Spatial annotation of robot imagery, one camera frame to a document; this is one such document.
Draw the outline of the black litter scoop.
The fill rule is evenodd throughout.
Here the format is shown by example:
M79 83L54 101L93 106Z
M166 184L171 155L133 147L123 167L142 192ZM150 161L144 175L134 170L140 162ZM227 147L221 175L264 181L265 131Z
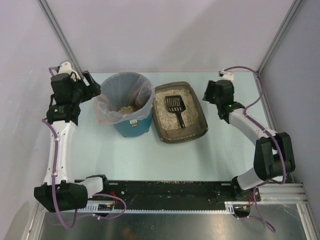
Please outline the black litter scoop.
M167 111L169 113L174 113L177 116L178 122L181 128L185 128L185 123L182 118L182 112L186 110L185 103L181 95L171 95L165 96L165 103Z

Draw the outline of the brown litter box tray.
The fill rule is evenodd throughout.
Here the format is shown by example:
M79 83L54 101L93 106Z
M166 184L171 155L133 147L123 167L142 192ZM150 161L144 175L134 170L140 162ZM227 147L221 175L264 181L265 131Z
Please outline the brown litter box tray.
M185 81L177 81L177 82L171 82L167 84L163 84L160 86L157 86L155 88L155 94L158 92L165 92L168 90L179 90L187 88L191 92L191 96L193 98L195 108L198 112L198 122L195 125L191 125L185 128L178 128L173 130L165 130L162 128L159 116L157 113L157 106L156 106L156 96L153 99L152 103L152 117L154 121L155 128L157 130L159 139L167 144L174 144L174 143L183 143L195 140L197 138L202 137L206 134L208 131L208 124L205 117L205 114L203 112L203 109L200 105L200 102L198 100L198 97L196 93L194 92L193 88L188 82Z

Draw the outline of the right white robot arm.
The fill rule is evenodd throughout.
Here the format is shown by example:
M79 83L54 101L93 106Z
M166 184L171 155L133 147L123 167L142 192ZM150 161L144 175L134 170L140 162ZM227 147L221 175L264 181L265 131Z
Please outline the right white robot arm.
M246 191L273 182L276 177L281 177L279 183L284 184L287 175L296 169L290 135L265 127L250 116L234 100L234 85L230 80L210 80L203 100L216 105L219 118L242 132L255 147L252 168L231 180L232 194L240 198Z

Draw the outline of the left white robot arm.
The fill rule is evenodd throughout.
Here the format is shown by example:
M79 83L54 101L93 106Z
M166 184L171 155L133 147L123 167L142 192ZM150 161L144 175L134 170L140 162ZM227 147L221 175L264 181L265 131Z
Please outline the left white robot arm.
M41 186L34 197L50 213L83 209L88 199L101 193L108 179L104 174L79 181L73 177L72 146L81 113L80 104L101 94L101 86L86 70L80 79L76 74L58 73L51 77L53 90L44 123L50 133L50 153Z

